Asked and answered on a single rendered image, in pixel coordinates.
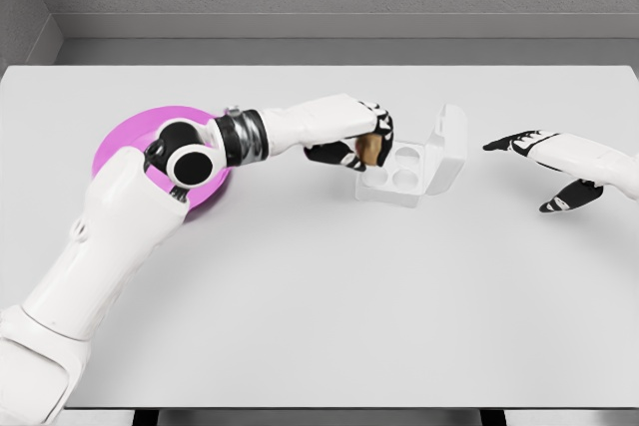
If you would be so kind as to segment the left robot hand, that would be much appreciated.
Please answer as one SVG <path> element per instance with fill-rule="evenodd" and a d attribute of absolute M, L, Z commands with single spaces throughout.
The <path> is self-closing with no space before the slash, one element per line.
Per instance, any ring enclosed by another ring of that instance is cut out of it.
<path fill-rule="evenodd" d="M 394 140 L 393 118 L 375 103 L 346 94 L 324 97 L 304 108 L 304 153 L 312 162 L 343 166 L 357 172 L 385 164 Z M 375 133 L 382 136 L 376 166 L 366 166 L 355 151 L 356 138 Z"/>

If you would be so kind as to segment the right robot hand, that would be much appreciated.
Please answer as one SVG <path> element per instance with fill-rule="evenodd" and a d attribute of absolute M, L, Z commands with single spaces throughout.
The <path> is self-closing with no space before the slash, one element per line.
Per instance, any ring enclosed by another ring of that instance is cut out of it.
<path fill-rule="evenodd" d="M 595 160 L 604 148 L 569 134 L 529 130 L 489 142 L 487 152 L 511 151 L 547 169 L 575 178 L 551 200 L 539 207 L 541 213 L 576 210 L 599 199 L 604 191 L 596 180 Z"/>

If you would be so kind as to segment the brown egg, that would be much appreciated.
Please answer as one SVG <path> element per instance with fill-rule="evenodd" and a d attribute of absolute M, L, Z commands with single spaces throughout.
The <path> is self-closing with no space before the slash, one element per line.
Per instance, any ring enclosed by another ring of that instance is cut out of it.
<path fill-rule="evenodd" d="M 356 138 L 355 151 L 366 166 L 376 166 L 382 147 L 382 136 L 369 133 Z"/>

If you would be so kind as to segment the clear egg box with lid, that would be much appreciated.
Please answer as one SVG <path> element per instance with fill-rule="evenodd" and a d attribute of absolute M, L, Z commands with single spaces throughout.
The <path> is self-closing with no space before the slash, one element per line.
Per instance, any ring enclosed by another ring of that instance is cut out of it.
<path fill-rule="evenodd" d="M 423 144 L 396 141 L 381 168 L 358 175 L 354 196 L 414 208 L 424 196 L 447 192 L 461 172 L 468 152 L 468 123 L 463 110 L 446 104 Z"/>

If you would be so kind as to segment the pink round plate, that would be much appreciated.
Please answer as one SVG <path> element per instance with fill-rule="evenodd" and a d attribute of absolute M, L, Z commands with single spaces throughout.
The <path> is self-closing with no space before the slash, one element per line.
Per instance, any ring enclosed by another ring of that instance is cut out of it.
<path fill-rule="evenodd" d="M 133 147 L 143 152 L 155 140 L 161 125 L 169 120 L 184 118 L 205 125 L 214 117 L 214 114 L 187 106 L 164 106 L 138 113 L 121 122 L 104 138 L 93 159 L 92 177 L 123 147 Z M 221 170 L 206 185 L 189 191 L 189 210 L 195 209 L 218 191 L 230 171 Z"/>

